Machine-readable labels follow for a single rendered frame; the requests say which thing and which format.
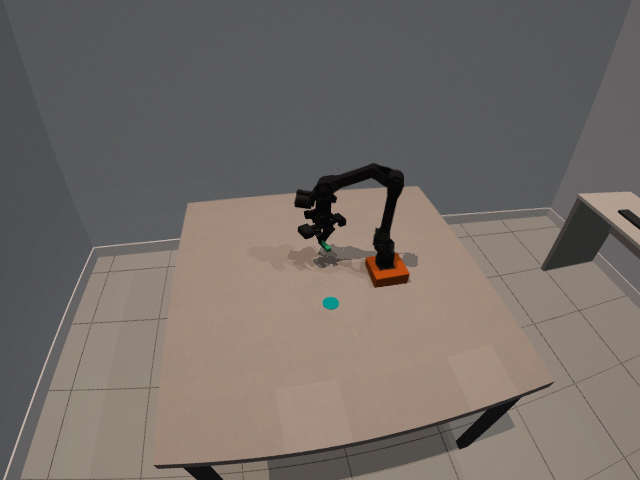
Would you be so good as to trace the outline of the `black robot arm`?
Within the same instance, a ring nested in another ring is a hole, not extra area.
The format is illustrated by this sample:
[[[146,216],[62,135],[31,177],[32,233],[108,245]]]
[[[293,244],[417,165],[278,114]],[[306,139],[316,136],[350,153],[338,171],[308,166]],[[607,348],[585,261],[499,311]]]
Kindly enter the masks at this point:
[[[333,193],[338,189],[373,178],[387,187],[387,201],[381,226],[375,228],[373,235],[374,250],[377,252],[375,264],[379,271],[394,268],[395,242],[390,238],[390,230],[394,218],[397,199],[404,187],[404,174],[387,166],[371,163],[368,166],[348,171],[341,175],[323,176],[312,191],[297,190],[294,201],[295,207],[311,209],[316,200],[316,211],[327,214],[331,211],[331,203],[336,203],[337,196]],[[306,219],[315,223],[314,210],[304,211]]]

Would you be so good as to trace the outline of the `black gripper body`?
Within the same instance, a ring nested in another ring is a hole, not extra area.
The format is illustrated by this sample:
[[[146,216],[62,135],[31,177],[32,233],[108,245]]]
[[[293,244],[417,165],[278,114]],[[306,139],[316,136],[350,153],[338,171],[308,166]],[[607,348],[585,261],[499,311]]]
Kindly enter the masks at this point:
[[[331,229],[335,223],[338,223],[339,227],[346,225],[346,219],[340,214],[332,214],[331,211],[327,214],[320,214],[314,210],[315,213],[315,224],[309,225],[304,224],[298,226],[298,232],[304,239],[312,238],[315,234],[320,234],[323,228]],[[331,219],[331,220],[330,220]]]

